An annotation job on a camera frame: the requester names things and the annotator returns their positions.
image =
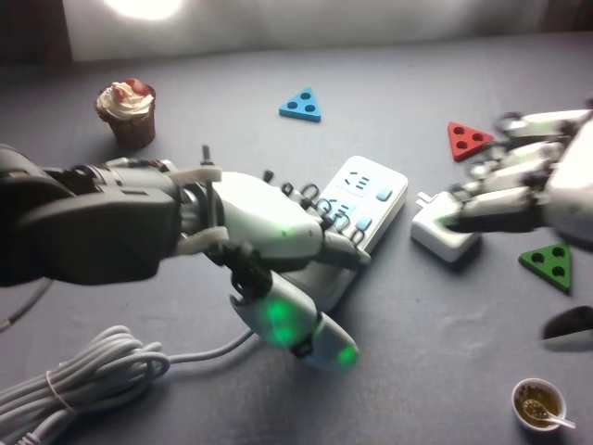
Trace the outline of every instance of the small cup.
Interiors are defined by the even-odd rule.
[[[533,431],[553,431],[554,429],[557,429],[559,427],[559,425],[557,425],[557,424],[549,424],[549,426],[543,426],[543,427],[535,426],[535,425],[531,425],[529,422],[525,421],[521,417],[521,415],[517,411],[517,407],[515,406],[515,399],[517,399],[519,397],[519,392],[521,390],[521,387],[525,387],[525,386],[531,386],[534,388],[545,389],[549,394],[551,394],[551,396],[556,401],[556,404],[560,411],[558,413],[558,416],[562,419],[566,418],[566,400],[564,400],[564,397],[560,393],[560,391],[555,386],[553,386],[550,382],[547,382],[546,380],[542,380],[541,378],[526,378],[525,380],[522,380],[521,382],[519,382],[517,384],[517,386],[512,391],[512,396],[511,396],[512,410],[515,413],[515,416],[517,417],[519,422],[524,427],[531,429]]]

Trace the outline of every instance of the triangular block with holes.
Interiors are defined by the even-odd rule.
[[[551,285],[570,295],[572,284],[571,247],[555,244],[522,253],[519,262]]]
[[[322,113],[310,88],[305,88],[298,95],[290,99],[280,107],[278,112],[286,118],[303,119],[313,122],[320,122],[322,120]]]
[[[459,162],[482,151],[494,140],[494,137],[460,123],[449,122],[448,139],[451,143],[453,159]]]

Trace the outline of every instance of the white wall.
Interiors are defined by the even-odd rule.
[[[533,32],[546,4],[546,0],[180,1],[173,16],[142,20],[123,17],[105,0],[64,0],[74,58],[384,45]]]

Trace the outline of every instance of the spoon handle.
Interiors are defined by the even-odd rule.
[[[569,428],[575,429],[576,428],[576,423],[575,422],[571,422],[570,420],[566,420],[566,419],[562,419],[556,415],[550,414],[549,417],[546,419],[547,421],[553,423],[553,424],[558,424],[558,425],[562,425],[562,426],[567,426]]]

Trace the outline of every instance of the white charger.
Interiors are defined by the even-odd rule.
[[[460,205],[449,192],[433,197],[421,192],[416,204],[422,209],[411,222],[410,236],[446,262],[458,260],[480,238],[479,233],[460,234],[438,222],[441,216],[450,214]]]

